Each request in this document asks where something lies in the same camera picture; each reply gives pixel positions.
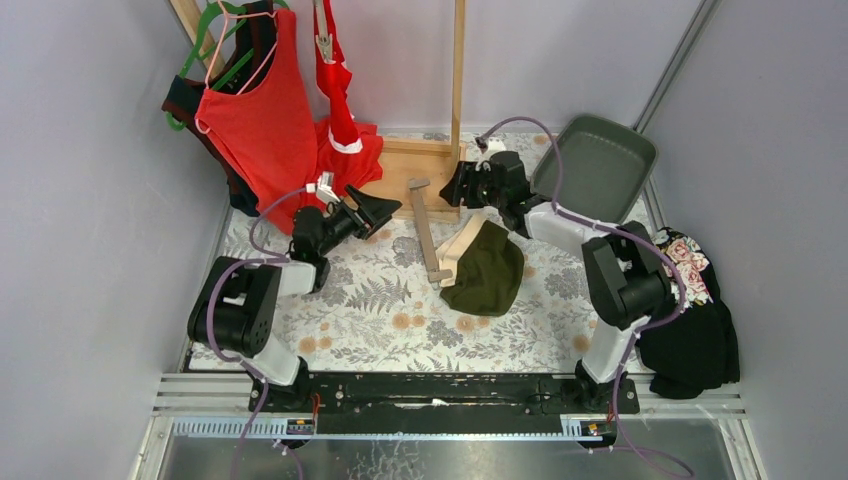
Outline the wooden clip hanger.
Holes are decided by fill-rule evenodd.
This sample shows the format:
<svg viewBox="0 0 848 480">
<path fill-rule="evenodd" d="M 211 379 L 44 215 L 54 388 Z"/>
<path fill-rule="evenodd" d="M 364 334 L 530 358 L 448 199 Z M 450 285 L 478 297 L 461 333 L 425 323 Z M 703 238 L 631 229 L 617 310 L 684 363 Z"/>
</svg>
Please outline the wooden clip hanger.
<svg viewBox="0 0 848 480">
<path fill-rule="evenodd" d="M 313 13 L 315 22 L 314 40 L 322 62 L 333 64 L 333 35 L 330 32 L 325 3 L 323 0 L 313 1 Z"/>
<path fill-rule="evenodd" d="M 430 283 L 438 283 L 449 279 L 452 276 L 452 272 L 440 267 L 436 255 L 436 248 L 433 243 L 423 195 L 424 189 L 429 185 L 429 180 L 423 178 L 411 178 L 407 183 L 410 193 L 410 204 L 413 208 L 414 222 L 420 240 L 428 281 Z"/>
</svg>

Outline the olive green underwear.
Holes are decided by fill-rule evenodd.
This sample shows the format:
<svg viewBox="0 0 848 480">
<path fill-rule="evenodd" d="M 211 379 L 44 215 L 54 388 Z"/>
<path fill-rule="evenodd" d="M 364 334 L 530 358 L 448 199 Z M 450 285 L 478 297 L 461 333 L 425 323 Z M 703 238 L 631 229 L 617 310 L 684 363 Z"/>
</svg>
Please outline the olive green underwear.
<svg viewBox="0 0 848 480">
<path fill-rule="evenodd" d="M 511 309 L 525 258 L 506 229 L 475 214 L 436 249 L 436 259 L 450 273 L 439 282 L 440 298 L 450 309 L 487 317 L 503 316 Z"/>
</svg>

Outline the red underwear with white lettering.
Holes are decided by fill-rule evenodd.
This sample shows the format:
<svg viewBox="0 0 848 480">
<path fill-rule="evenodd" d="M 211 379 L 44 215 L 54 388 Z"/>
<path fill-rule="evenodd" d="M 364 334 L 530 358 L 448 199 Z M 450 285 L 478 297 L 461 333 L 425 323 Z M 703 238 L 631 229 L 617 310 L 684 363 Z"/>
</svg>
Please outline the red underwear with white lettering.
<svg viewBox="0 0 848 480">
<path fill-rule="evenodd" d="M 315 45 L 316 85 L 329 101 L 328 138 L 333 148 L 344 154 L 359 153 L 362 140 L 356 128 L 354 117 L 347 103 L 347 89 L 352 73 L 347 69 L 345 57 L 337 38 L 337 29 L 332 15 L 331 2 L 324 0 L 330 32 L 333 35 L 333 64 L 322 62 Z"/>
</svg>

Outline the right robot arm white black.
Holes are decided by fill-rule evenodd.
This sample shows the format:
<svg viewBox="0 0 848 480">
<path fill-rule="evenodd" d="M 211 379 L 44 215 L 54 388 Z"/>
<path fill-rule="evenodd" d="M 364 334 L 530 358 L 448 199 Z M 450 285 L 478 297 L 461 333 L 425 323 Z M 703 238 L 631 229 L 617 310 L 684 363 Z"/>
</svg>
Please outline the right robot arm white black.
<svg viewBox="0 0 848 480">
<path fill-rule="evenodd" d="M 590 302 L 600 322 L 575 374 L 597 396 L 623 376 L 636 330 L 675 302 L 660 251 L 644 226 L 591 220 L 531 191 L 514 151 L 461 161 L 439 195 L 453 207 L 493 207 L 507 229 L 557 247 L 584 264 Z"/>
</svg>

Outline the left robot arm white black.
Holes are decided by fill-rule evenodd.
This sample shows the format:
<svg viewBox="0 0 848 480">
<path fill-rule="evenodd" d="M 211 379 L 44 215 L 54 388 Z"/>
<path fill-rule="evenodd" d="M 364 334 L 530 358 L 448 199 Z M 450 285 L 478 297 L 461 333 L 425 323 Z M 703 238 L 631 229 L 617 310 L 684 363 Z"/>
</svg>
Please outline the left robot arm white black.
<svg viewBox="0 0 848 480">
<path fill-rule="evenodd" d="M 310 184 L 304 190 L 325 206 L 308 205 L 294 213 L 288 250 L 252 259 L 218 257 L 187 321 L 191 341 L 278 387 L 292 387 L 308 373 L 304 361 L 272 336 L 279 294 L 319 292 L 330 272 L 329 253 L 350 237 L 370 238 L 402 206 L 351 185 L 344 200 L 326 187 Z"/>
</svg>

